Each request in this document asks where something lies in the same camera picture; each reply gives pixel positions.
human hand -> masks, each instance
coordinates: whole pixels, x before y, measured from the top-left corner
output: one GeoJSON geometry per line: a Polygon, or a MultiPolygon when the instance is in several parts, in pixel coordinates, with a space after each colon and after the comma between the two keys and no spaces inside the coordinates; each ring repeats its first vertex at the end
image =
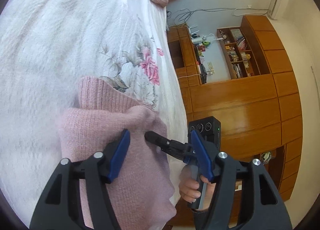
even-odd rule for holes
{"type": "MultiPolygon", "coordinates": [[[[207,183],[207,189],[205,192],[204,197],[204,203],[203,203],[203,209],[206,210],[210,206],[210,202],[212,199],[212,195],[214,193],[215,189],[215,183],[211,184],[207,178],[205,178],[203,175],[200,176],[201,180],[204,183],[207,183]]],[[[196,198],[199,198],[201,196],[201,193],[198,191],[199,183],[191,178],[191,170],[189,166],[185,166],[180,174],[180,184],[179,184],[179,192],[181,197],[189,202],[193,203],[196,201],[196,198]]]]}

air conditioner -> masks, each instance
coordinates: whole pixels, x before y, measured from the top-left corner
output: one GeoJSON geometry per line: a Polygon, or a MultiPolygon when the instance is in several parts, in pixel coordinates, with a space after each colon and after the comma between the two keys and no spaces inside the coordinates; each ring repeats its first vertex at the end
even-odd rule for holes
{"type": "Polygon", "coordinates": [[[289,0],[271,0],[268,16],[272,19],[279,19],[282,17],[289,0]]]}

bed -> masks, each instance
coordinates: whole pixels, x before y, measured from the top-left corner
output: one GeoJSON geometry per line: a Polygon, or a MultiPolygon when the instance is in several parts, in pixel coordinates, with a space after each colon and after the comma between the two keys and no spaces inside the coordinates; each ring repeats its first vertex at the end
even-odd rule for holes
{"type": "MultiPolygon", "coordinates": [[[[150,0],[9,0],[0,16],[0,189],[26,226],[62,158],[56,119],[76,107],[81,77],[103,77],[159,112],[168,138],[187,141],[165,27],[166,10],[150,0]]],[[[176,204],[183,164],[168,159],[176,204]]]]}

folded pink clothing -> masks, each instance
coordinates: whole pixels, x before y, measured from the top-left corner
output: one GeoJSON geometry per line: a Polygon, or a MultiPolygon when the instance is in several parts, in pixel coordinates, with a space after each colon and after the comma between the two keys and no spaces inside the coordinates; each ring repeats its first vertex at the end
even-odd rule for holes
{"type": "MultiPolygon", "coordinates": [[[[59,120],[62,156],[73,162],[87,159],[128,129],[131,143],[119,177],[106,185],[117,220],[122,230],[164,226],[176,213],[169,201],[174,193],[169,164],[144,133],[153,130],[165,137],[165,124],[156,112],[94,77],[81,79],[79,103],[80,109],[67,109],[59,120]]],[[[84,222],[93,228],[83,180],[80,193],[84,222]]]]}

dark sleeve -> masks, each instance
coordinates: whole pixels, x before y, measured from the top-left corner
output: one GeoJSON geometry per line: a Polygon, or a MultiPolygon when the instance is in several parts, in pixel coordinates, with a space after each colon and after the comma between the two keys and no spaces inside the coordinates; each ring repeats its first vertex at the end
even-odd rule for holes
{"type": "Polygon", "coordinates": [[[195,210],[192,210],[192,212],[193,212],[193,219],[195,222],[195,228],[196,230],[200,230],[203,224],[207,221],[209,212],[208,210],[203,212],[197,212],[195,210]]]}

